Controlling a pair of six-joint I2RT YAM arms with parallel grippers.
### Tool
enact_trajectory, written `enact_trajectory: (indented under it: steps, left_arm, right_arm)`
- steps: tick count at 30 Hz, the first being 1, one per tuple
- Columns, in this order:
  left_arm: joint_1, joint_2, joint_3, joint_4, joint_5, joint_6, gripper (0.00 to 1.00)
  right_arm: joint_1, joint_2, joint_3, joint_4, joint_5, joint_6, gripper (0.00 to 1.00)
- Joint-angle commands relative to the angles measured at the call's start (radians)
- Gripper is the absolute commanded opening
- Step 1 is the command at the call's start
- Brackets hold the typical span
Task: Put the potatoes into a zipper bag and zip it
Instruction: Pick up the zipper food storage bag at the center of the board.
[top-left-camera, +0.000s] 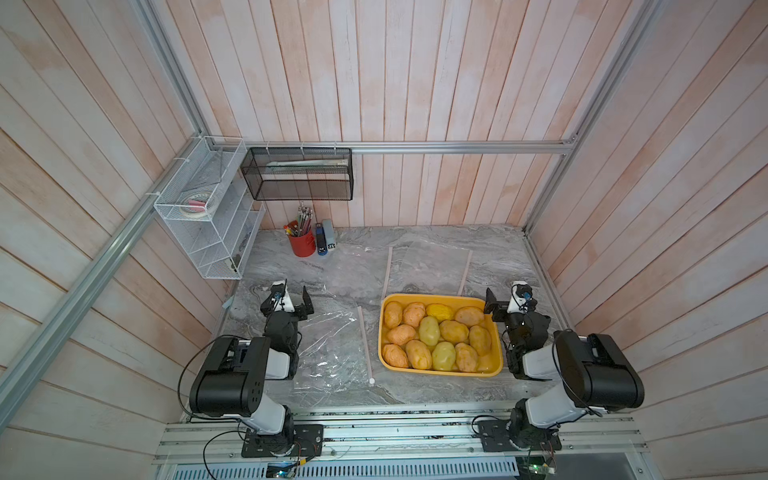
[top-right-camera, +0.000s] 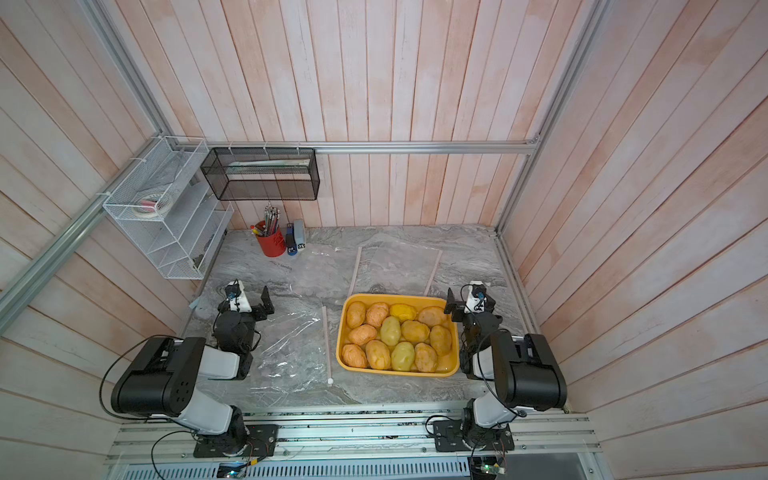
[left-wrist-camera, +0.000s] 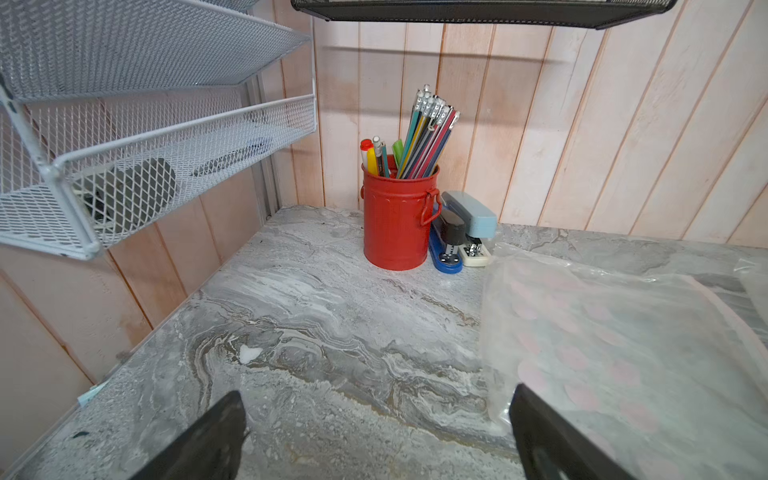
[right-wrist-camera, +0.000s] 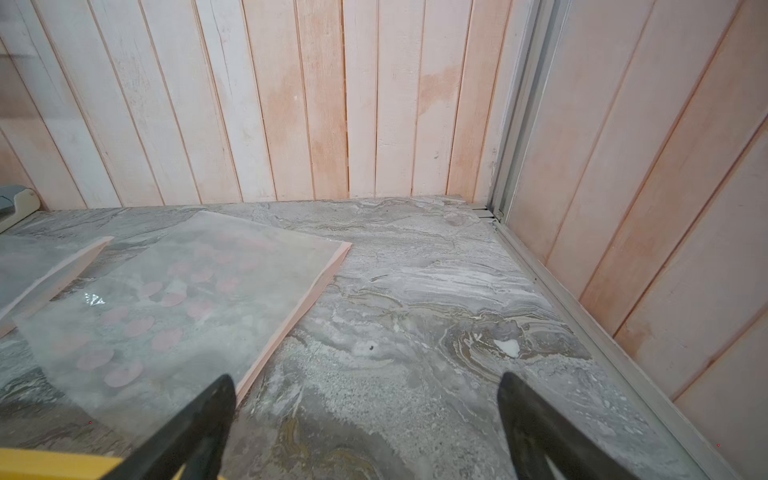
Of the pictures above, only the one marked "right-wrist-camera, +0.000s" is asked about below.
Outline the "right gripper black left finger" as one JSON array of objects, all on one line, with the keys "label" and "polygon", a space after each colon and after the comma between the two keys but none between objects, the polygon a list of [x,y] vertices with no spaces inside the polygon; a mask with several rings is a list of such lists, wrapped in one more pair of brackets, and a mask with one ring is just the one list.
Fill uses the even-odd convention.
[{"label": "right gripper black left finger", "polygon": [[235,407],[235,385],[224,374],[104,477],[216,479]]}]

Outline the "clear zipper bag pink zip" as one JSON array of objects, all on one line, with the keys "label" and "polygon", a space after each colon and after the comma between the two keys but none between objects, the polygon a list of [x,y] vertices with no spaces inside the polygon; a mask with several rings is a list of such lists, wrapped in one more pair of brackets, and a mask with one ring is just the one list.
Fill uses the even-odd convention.
[{"label": "clear zipper bag pink zip", "polygon": [[72,283],[113,240],[58,242],[1,236],[1,335],[16,328]]}]

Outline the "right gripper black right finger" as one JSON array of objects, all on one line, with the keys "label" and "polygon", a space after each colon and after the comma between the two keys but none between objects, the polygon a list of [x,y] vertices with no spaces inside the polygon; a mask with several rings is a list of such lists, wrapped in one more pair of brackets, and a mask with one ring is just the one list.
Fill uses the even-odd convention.
[{"label": "right gripper black right finger", "polygon": [[497,405],[519,479],[634,479],[512,372],[502,375]]}]

